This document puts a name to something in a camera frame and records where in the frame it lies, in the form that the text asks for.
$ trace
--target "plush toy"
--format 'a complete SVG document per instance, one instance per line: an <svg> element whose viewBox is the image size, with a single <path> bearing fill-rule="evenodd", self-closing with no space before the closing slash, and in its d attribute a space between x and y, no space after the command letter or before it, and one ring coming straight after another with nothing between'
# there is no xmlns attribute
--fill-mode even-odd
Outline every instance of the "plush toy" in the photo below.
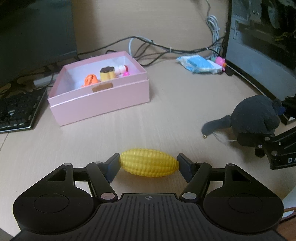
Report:
<svg viewBox="0 0 296 241"><path fill-rule="evenodd" d="M256 95L244 99L234 109L232 115L219 120L207 122L202 127L204 138L218 129L232 127L237 137L239 133L255 133L273 135L280 124L279 115L285 112L279 99L272 101L266 96ZM262 150L256 149L255 154L264 156Z"/></svg>

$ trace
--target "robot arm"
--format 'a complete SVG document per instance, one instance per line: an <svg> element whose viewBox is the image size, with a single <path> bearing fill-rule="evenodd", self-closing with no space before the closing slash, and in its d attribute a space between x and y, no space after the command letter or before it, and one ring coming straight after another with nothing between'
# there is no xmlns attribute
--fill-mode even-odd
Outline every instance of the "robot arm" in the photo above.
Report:
<svg viewBox="0 0 296 241"><path fill-rule="evenodd" d="M296 97L286 97L282 101L286 114L296 118ZM242 146L263 149L271 169L296 166L296 127L278 135L240 133L237 141Z"/></svg>

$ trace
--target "toy food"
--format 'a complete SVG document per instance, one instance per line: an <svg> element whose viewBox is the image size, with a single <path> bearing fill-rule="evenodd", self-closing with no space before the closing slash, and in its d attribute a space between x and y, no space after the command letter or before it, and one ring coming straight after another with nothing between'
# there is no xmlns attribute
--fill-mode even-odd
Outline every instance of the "toy food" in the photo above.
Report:
<svg viewBox="0 0 296 241"><path fill-rule="evenodd" d="M116 75L123 74L124 72L127 72L127 71L128 71L128 67L126 65L120 65L120 66L114 67L114 72Z"/></svg>
<svg viewBox="0 0 296 241"><path fill-rule="evenodd" d="M92 85L92 84L95 84L95 83L99 83L97 77L95 74L89 74L88 76L86 76L86 78L84 79L84 85L81 86L81 87L84 87L84 86L88 86L88 85Z"/></svg>
<svg viewBox="0 0 296 241"><path fill-rule="evenodd" d="M115 75L114 67L107 66L102 68L100 71L100 76L101 76L101 81L115 79L116 75Z"/></svg>
<svg viewBox="0 0 296 241"><path fill-rule="evenodd" d="M122 74L122 76L129 76L129 72L124 72L123 74Z"/></svg>
<svg viewBox="0 0 296 241"><path fill-rule="evenodd" d="M124 151L119 159L121 167L143 177L163 177L179 169L179 162L159 150L135 148Z"/></svg>
<svg viewBox="0 0 296 241"><path fill-rule="evenodd" d="M216 64L219 64L220 66L222 66L222 70L225 71L225 67L227 66L227 64L225 63L225 59L224 58L221 58L220 56L218 56L216 59L215 59L215 63Z"/></svg>

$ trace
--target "orange toy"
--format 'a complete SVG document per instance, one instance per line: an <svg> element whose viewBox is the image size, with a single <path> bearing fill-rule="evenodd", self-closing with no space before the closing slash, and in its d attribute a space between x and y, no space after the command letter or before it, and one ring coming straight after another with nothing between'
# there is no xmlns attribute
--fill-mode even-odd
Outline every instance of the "orange toy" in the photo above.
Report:
<svg viewBox="0 0 296 241"><path fill-rule="evenodd" d="M85 87L88 85L96 84L99 83L97 77L95 74L89 74L85 79L84 79L84 85L81 87Z"/></svg>

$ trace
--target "blue package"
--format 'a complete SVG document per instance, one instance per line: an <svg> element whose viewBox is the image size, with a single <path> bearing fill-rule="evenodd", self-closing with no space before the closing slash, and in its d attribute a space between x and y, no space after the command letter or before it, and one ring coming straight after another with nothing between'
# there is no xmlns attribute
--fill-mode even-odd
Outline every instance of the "blue package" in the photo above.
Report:
<svg viewBox="0 0 296 241"><path fill-rule="evenodd" d="M192 73L210 72L216 74L222 71L222 67L211 60L206 60L199 55L181 56L176 59L182 66Z"/></svg>

